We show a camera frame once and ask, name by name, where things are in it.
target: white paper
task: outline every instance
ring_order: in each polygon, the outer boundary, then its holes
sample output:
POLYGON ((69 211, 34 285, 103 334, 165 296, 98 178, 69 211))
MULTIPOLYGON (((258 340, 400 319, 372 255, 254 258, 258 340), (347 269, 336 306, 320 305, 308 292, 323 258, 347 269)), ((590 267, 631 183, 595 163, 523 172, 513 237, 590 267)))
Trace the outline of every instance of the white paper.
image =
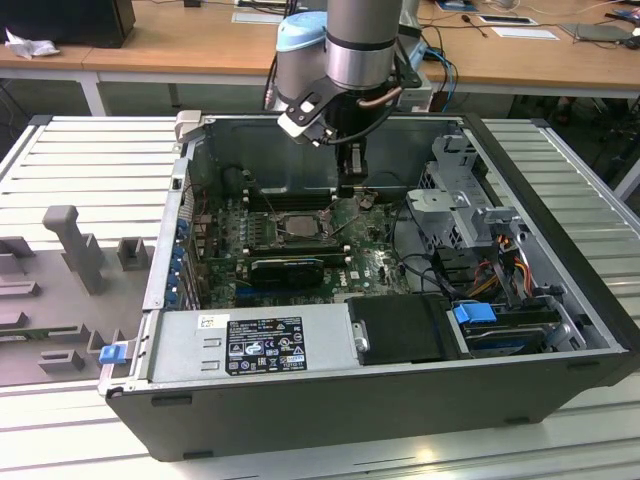
POLYGON ((224 313, 219 315, 198 316, 198 328, 227 328, 227 322, 231 315, 224 313))
POLYGON ((492 27, 494 32, 503 38, 532 38, 534 40, 560 40, 549 30, 535 28, 492 27))
POLYGON ((32 41, 13 35, 9 30, 5 30, 5 32, 7 32, 7 41, 4 42, 4 46, 19 57, 31 60, 32 57, 44 57, 60 53, 60 50, 56 49, 53 42, 49 40, 32 41))

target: table leg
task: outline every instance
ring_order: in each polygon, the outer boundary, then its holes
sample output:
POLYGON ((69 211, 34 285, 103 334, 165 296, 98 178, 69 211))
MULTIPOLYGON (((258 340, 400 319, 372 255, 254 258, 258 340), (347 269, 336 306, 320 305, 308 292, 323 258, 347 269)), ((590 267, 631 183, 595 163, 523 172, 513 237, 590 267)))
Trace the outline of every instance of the table leg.
POLYGON ((180 95, 178 94, 178 86, 175 83, 169 84, 169 98, 171 99, 171 106, 173 108, 180 108, 180 95))
POLYGON ((635 191, 638 185, 640 185, 640 159, 636 161, 635 165, 629 170, 629 173, 620 181, 614 193, 620 200, 625 201, 635 191))
POLYGON ((85 72, 78 81, 84 92, 87 105, 89 105, 91 115, 94 117, 106 117, 110 115, 109 107, 100 95, 98 75, 94 72, 85 72))

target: yellow wire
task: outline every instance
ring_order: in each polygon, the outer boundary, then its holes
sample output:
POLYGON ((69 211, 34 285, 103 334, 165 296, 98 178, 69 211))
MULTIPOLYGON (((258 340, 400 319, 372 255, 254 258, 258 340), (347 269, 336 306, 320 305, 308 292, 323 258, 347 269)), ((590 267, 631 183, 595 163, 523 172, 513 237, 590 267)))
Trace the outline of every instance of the yellow wire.
POLYGON ((495 284, 498 281, 498 277, 496 277, 495 275, 493 277, 491 277, 489 280, 487 280, 485 283, 483 283, 482 285, 480 285, 478 288, 476 288, 473 292, 471 292, 469 294, 470 297, 475 297, 476 295, 479 295, 480 293, 484 292, 485 290, 487 290, 489 287, 491 287, 493 284, 495 284))

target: blue drive latch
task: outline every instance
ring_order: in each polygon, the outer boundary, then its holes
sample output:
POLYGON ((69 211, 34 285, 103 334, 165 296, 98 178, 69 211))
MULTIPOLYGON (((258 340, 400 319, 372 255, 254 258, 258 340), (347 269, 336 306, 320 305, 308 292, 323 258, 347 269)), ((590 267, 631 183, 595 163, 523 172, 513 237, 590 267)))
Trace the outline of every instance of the blue drive latch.
POLYGON ((497 322, 496 314, 488 303, 462 303, 453 309, 458 324, 497 322))

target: metal cylinder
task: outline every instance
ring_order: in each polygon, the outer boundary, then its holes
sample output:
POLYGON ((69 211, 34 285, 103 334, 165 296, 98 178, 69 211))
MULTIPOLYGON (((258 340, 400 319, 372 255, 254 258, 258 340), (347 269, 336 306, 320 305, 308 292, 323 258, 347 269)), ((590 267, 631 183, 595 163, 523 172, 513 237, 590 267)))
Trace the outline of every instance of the metal cylinder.
POLYGON ((329 0, 329 78, 352 90, 368 90, 391 74, 402 0, 329 0))
POLYGON ((389 78, 393 55, 393 47, 372 51, 351 50, 328 40, 327 76, 344 88, 375 88, 389 78))
POLYGON ((393 42, 401 9, 402 0, 329 0, 329 38, 356 45, 393 42))

